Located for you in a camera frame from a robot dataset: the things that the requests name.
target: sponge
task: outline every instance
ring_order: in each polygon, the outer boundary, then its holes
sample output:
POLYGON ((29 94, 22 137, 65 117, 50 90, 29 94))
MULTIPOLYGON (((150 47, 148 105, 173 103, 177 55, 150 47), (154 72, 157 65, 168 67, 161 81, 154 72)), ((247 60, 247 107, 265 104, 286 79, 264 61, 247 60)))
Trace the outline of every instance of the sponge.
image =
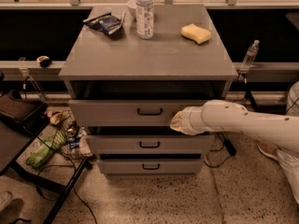
POLYGON ((194 24, 182 27, 180 32, 183 36, 195 41, 197 44, 208 41, 212 37, 208 30, 194 24))

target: drawer handle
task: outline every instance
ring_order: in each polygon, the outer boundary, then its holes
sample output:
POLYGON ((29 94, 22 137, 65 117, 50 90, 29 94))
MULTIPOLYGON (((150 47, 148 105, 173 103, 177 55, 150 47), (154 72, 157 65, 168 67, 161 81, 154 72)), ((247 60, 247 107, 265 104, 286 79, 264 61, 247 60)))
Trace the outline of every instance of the drawer handle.
POLYGON ((163 113, 163 109, 162 108, 160 108, 160 111, 158 113, 143 113, 141 111, 141 108, 137 109, 137 114, 139 116, 160 116, 160 115, 162 115, 162 113, 163 113))
POLYGON ((160 168, 160 163, 156 164, 155 166, 153 166, 152 164, 148 164, 150 166, 147 166, 147 164, 142 164, 142 168, 144 170, 158 170, 160 168))
POLYGON ((157 143, 154 143, 152 145, 151 144, 147 145, 147 144, 142 144, 142 142, 140 141, 139 146, 142 148, 157 148, 160 146, 160 142, 158 141, 157 143))

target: plastic bottle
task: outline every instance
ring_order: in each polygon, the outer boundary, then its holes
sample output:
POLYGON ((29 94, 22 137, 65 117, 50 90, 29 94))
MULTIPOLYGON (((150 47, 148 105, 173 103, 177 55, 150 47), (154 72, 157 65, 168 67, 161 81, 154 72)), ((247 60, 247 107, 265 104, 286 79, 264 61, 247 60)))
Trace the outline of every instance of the plastic bottle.
POLYGON ((259 51, 260 48, 260 41, 255 40, 249 47, 249 49, 246 52, 246 55, 243 60, 243 65, 245 68, 250 68, 253 64, 253 61, 259 51))
POLYGON ((140 38, 153 36, 153 0, 136 0, 137 33, 140 38))

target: white robotic arm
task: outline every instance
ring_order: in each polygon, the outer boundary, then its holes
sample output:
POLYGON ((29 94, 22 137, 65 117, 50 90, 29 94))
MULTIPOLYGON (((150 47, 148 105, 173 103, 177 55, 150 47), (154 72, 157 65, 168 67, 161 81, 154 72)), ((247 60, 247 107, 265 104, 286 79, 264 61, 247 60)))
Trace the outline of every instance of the white robotic arm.
POLYGON ((172 118, 170 127, 190 135, 203 132, 242 133, 299 153, 299 117, 250 112, 243 105, 221 100, 186 107, 172 118))

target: white bowl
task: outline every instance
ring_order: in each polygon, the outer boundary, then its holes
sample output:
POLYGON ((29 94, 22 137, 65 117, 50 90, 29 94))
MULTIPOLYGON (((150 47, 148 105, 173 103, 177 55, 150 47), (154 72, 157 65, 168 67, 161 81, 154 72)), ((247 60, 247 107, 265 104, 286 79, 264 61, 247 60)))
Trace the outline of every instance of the white bowl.
POLYGON ((131 15, 136 18, 136 0, 128 1, 127 6, 131 15))

